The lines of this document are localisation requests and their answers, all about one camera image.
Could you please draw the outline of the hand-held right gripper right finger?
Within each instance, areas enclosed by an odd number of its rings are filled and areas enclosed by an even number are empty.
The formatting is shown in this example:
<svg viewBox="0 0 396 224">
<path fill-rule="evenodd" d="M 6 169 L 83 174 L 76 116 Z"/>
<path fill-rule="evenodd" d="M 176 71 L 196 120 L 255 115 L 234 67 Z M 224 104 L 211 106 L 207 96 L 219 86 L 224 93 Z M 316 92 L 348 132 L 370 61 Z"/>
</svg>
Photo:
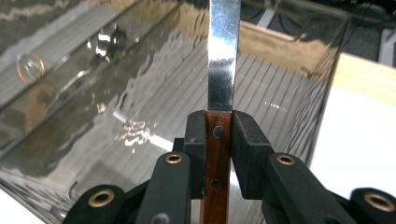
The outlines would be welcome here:
<svg viewBox="0 0 396 224">
<path fill-rule="evenodd" d="M 233 112 L 232 160 L 242 197 L 263 197 L 264 170 L 272 146 L 257 122 L 249 114 Z"/>
</svg>

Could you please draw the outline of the wooden-handled metal fork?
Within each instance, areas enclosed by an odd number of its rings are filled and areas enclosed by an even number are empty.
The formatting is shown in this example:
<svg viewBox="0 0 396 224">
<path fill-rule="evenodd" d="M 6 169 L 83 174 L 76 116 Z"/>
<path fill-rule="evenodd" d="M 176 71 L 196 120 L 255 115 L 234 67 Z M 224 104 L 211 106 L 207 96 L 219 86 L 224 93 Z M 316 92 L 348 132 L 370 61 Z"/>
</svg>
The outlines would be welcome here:
<svg viewBox="0 0 396 224">
<path fill-rule="evenodd" d="M 241 0 L 209 0 L 207 150 L 201 224 L 227 224 Z"/>
</svg>

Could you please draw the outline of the clear plastic spoon tan handle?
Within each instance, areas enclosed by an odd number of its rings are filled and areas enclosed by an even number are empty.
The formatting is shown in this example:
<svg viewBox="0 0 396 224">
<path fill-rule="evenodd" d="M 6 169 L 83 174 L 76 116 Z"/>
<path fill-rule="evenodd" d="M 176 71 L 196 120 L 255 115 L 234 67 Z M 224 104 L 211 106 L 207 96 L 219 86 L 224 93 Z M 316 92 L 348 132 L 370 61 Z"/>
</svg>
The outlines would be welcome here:
<svg viewBox="0 0 396 224">
<path fill-rule="evenodd" d="M 27 87 L 32 87 L 46 74 L 46 67 L 40 56 L 31 52 L 17 57 L 17 71 L 22 82 Z M 26 131 L 30 131 L 45 117 L 53 94 L 54 88 L 47 82 L 29 90 L 24 124 Z"/>
</svg>

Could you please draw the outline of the white desk frame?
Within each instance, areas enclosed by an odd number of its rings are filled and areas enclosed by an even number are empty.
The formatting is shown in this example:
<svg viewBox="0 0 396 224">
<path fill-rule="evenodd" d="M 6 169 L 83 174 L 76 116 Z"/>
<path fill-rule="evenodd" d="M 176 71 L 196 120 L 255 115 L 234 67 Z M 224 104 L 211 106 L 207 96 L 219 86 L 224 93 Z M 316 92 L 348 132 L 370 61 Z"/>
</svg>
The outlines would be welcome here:
<svg viewBox="0 0 396 224">
<path fill-rule="evenodd" d="M 378 61 L 384 65 L 393 66 L 396 51 L 396 28 L 384 29 L 381 33 Z"/>
</svg>

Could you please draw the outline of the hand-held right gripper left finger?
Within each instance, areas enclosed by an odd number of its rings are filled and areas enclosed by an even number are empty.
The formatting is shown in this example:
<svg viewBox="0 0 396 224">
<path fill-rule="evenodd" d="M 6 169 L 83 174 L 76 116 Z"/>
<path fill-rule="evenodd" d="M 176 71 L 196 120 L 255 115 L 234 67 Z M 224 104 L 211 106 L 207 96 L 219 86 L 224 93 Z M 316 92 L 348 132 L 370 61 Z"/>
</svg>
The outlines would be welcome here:
<svg viewBox="0 0 396 224">
<path fill-rule="evenodd" d="M 199 110 L 188 115 L 185 136 L 174 141 L 173 151 L 183 152 L 190 157 L 193 200 L 205 197 L 206 135 L 205 111 Z"/>
</svg>

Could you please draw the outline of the transparent brown plastic bin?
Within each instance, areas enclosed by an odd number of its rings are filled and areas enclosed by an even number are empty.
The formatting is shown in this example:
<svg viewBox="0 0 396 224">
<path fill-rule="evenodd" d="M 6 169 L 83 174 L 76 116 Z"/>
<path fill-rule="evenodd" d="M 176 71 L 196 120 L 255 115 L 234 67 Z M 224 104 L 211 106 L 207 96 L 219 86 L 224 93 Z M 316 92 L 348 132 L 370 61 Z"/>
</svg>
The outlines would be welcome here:
<svg viewBox="0 0 396 224">
<path fill-rule="evenodd" d="M 276 151 L 310 161 L 347 16 L 290 0 L 276 10 L 301 30 L 241 25 L 233 105 Z M 206 107 L 208 17 L 189 2 L 137 0 L 0 105 L 0 189 L 59 223 L 87 189 L 146 181 Z M 26 131 L 29 90 L 45 82 L 52 100 Z"/>
<path fill-rule="evenodd" d="M 0 0 L 0 105 L 25 88 L 17 59 L 46 70 L 137 0 Z"/>
</svg>

